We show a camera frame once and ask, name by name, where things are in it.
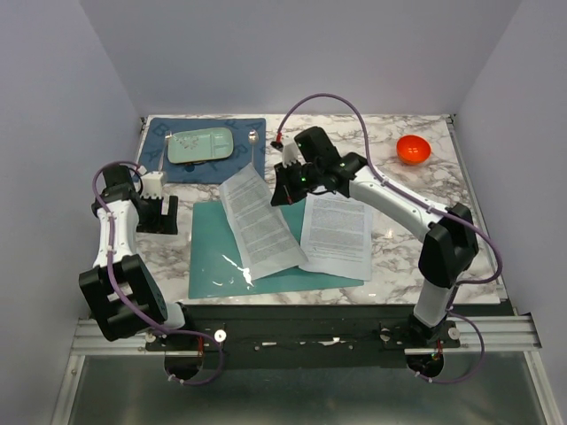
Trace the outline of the white printed paper stack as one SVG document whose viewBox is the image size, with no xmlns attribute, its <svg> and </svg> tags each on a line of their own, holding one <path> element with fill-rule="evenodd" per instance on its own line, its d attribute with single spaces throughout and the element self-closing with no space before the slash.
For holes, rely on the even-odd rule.
<svg viewBox="0 0 567 425">
<path fill-rule="evenodd" d="M 372 265 L 372 211 L 362 202 L 340 195 L 307 197 L 300 247 L 306 272 L 367 282 Z"/>
</svg>

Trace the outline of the white printed paper sheet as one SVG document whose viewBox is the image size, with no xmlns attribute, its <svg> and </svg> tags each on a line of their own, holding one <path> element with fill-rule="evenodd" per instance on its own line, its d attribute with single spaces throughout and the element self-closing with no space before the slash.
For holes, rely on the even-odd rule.
<svg viewBox="0 0 567 425">
<path fill-rule="evenodd" d="M 281 210 L 270 204 L 269 187 L 253 165 L 228 178 L 219 193 L 243 267 L 252 280 L 307 263 Z"/>
</svg>

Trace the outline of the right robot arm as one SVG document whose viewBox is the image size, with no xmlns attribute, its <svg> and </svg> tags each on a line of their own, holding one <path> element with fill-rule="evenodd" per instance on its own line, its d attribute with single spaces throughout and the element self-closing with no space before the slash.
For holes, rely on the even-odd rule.
<svg viewBox="0 0 567 425">
<path fill-rule="evenodd" d="M 274 167 L 273 206 L 296 204 L 322 188 L 378 210 L 422 243 L 418 267 L 424 283 L 407 327 L 408 338 L 420 347 L 437 340 L 457 277 L 478 255 L 470 209 L 429 203 L 380 174 L 362 155 L 339 154 L 321 127 L 310 127 L 293 141 L 271 144 L 281 154 Z"/>
</svg>

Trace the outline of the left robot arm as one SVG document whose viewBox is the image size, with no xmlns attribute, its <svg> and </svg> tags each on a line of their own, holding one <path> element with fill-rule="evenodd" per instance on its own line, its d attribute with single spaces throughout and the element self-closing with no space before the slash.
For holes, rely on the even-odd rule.
<svg viewBox="0 0 567 425">
<path fill-rule="evenodd" d="M 164 173 L 149 173 L 132 161 L 110 163 L 95 174 L 91 209 L 99 221 L 99 246 L 92 268 L 79 275 L 79 287 L 107 340 L 153 328 L 185 350 L 197 330 L 181 304 L 164 299 L 136 249 L 138 233 L 178 234 L 178 197 L 171 196 L 162 212 L 166 180 Z"/>
</svg>

